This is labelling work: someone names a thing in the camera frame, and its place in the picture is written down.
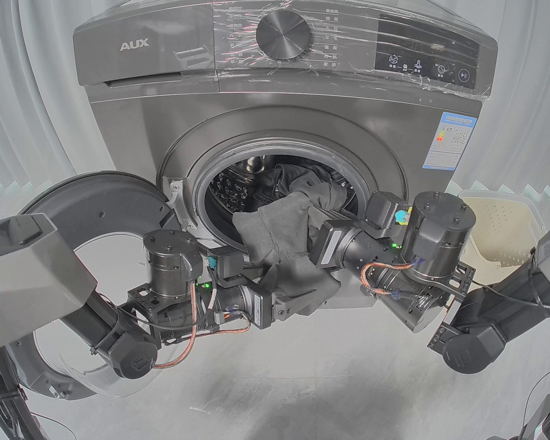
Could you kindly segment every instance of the energy label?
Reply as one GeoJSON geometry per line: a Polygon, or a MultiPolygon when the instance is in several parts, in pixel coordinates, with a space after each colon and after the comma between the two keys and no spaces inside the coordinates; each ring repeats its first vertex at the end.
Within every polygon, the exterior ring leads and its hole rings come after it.
{"type": "Polygon", "coordinates": [[[442,113],[423,167],[427,170],[453,171],[460,161],[476,123],[476,117],[442,113]]]}

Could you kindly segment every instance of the touch control display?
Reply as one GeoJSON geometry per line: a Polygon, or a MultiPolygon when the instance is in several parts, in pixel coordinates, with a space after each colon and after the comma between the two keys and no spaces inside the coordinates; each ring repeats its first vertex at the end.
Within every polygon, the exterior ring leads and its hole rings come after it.
{"type": "Polygon", "coordinates": [[[387,14],[380,15],[378,32],[375,70],[475,88],[479,45],[474,40],[387,14]]]}

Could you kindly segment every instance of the washing machine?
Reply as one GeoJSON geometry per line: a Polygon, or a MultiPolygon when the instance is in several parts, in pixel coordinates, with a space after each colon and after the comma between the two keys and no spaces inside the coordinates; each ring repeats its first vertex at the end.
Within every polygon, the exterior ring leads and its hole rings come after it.
{"type": "MultiPolygon", "coordinates": [[[[273,200],[276,164],[321,166],[357,216],[373,191],[444,191],[497,57],[429,0],[127,0],[73,43],[116,168],[207,246],[239,249],[232,214],[273,200]]],[[[370,300],[354,286],[327,305],[370,300]]]]}

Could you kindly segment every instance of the label sticker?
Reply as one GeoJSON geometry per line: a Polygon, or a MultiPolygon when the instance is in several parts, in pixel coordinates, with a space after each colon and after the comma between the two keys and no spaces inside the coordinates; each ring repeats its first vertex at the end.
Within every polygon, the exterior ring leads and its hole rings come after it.
{"type": "Polygon", "coordinates": [[[255,324],[261,326],[261,298],[255,295],[255,324]]]}
{"type": "Polygon", "coordinates": [[[476,117],[442,113],[440,124],[436,129],[436,135],[427,153],[423,168],[454,171],[476,123],[476,117]]]}
{"type": "Polygon", "coordinates": [[[342,230],[337,230],[334,233],[332,233],[332,238],[330,238],[330,243],[326,248],[326,253],[324,253],[322,262],[320,263],[321,266],[325,266],[326,264],[330,263],[330,259],[332,259],[332,255],[334,254],[334,250],[336,249],[336,245],[338,244],[338,241],[340,240],[340,235],[342,234],[343,234],[342,230]]]}

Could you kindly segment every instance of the aux logo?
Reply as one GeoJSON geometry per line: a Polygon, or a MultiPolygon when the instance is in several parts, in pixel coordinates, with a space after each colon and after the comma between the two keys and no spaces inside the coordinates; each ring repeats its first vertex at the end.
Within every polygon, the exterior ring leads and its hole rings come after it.
{"type": "Polygon", "coordinates": [[[120,46],[120,52],[122,52],[124,49],[137,49],[137,48],[143,48],[144,46],[148,46],[147,44],[148,40],[149,38],[123,42],[123,45],[120,46]]]}

